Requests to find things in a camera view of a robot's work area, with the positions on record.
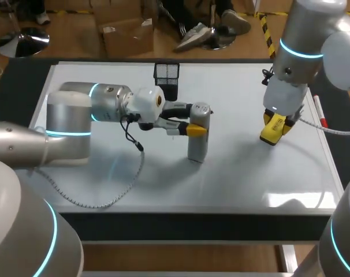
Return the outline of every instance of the sneaker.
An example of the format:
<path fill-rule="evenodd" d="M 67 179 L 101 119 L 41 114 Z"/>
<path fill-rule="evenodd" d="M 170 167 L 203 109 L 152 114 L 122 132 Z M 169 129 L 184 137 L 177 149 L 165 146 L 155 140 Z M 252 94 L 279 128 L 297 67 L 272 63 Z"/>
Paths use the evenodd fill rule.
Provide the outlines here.
<path fill-rule="evenodd" d="M 50 23 L 50 19 L 49 19 L 49 16 L 46 12 L 44 13 L 41 13 L 41 14 L 37 14 L 35 16 L 36 18 L 36 22 L 39 24 L 39 25 L 47 25 Z"/>
<path fill-rule="evenodd" d="M 238 35 L 248 33 L 251 24 L 240 17 L 234 10 L 226 10 L 221 16 L 221 24 L 233 28 Z"/>
<path fill-rule="evenodd" d="M 196 27 L 189 30 L 181 43 L 175 48 L 174 52 L 183 52 L 187 51 L 196 46 L 200 46 L 212 35 L 211 28 L 205 26 L 202 23 L 199 23 Z"/>

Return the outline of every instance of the white marker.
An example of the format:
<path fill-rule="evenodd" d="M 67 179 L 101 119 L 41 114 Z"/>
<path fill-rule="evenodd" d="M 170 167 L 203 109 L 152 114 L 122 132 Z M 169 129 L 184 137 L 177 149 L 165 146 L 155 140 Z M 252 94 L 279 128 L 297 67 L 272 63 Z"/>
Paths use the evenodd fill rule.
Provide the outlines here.
<path fill-rule="evenodd" d="M 315 95 L 313 98 L 314 98 L 316 112 L 318 113 L 318 116 L 320 119 L 320 123 L 323 127 L 328 128 L 328 125 L 324 116 L 323 108 L 321 107 L 319 96 Z"/>

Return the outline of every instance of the person's leg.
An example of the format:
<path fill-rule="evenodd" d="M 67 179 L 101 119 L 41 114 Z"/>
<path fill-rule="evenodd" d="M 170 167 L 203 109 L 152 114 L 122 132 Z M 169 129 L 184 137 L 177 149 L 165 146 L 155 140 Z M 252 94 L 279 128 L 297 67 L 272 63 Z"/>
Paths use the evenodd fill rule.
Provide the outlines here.
<path fill-rule="evenodd" d="M 159 10 L 177 24 L 182 41 L 175 48 L 175 52 L 182 52 L 200 46 L 211 37 L 211 28 L 194 18 L 185 7 L 184 0 L 160 0 L 158 5 Z"/>
<path fill-rule="evenodd" d="M 226 10 L 234 10 L 234 6 L 231 0 L 216 0 L 216 13 L 222 17 L 222 14 Z"/>
<path fill-rule="evenodd" d="M 159 9 L 177 24 L 182 38 L 198 25 L 198 21 L 185 7 L 184 0 L 160 0 L 158 5 Z"/>
<path fill-rule="evenodd" d="M 28 0 L 30 3 L 30 12 L 35 16 L 36 22 L 39 25 L 46 25 L 50 23 L 44 0 Z"/>
<path fill-rule="evenodd" d="M 216 0 L 216 12 L 221 18 L 221 24 L 233 28 L 238 35 L 250 31 L 251 24 L 236 13 L 232 0 Z"/>

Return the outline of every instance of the chrome chair base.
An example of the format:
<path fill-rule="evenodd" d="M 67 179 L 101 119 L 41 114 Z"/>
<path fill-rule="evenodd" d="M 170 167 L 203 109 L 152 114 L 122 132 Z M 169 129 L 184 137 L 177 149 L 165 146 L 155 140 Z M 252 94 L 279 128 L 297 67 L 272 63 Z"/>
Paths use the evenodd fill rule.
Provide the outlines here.
<path fill-rule="evenodd" d="M 9 58 L 35 55 L 49 45 L 49 35 L 38 28 L 23 28 L 0 38 L 0 54 Z"/>
<path fill-rule="evenodd" d="M 234 29 L 230 27 L 212 27 L 212 37 L 209 38 L 203 45 L 205 50 L 220 50 L 234 43 L 237 35 Z"/>

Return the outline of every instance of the white tabletop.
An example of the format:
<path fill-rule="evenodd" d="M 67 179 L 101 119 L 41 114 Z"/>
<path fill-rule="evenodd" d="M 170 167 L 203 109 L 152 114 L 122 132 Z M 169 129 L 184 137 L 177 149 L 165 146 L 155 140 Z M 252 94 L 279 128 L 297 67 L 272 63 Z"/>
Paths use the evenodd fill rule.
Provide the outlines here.
<path fill-rule="evenodd" d="M 64 200 L 38 175 L 19 176 L 58 212 L 190 212 L 237 214 L 331 214 L 342 195 L 322 131 L 298 122 L 275 146 L 260 141 L 263 129 L 262 69 L 270 64 L 181 64 L 178 100 L 211 105 L 208 155 L 198 166 L 186 159 L 187 138 L 162 129 L 132 135 L 146 152 L 136 187 L 107 210 L 90 210 Z M 68 81 L 123 84 L 135 91 L 154 85 L 152 63 L 57 65 L 51 69 L 36 124 L 45 126 L 45 95 Z M 303 117 L 319 123 L 308 93 Z M 140 162 L 118 123 L 92 123 L 89 165 L 45 169 L 71 197 L 102 204 L 121 193 Z"/>

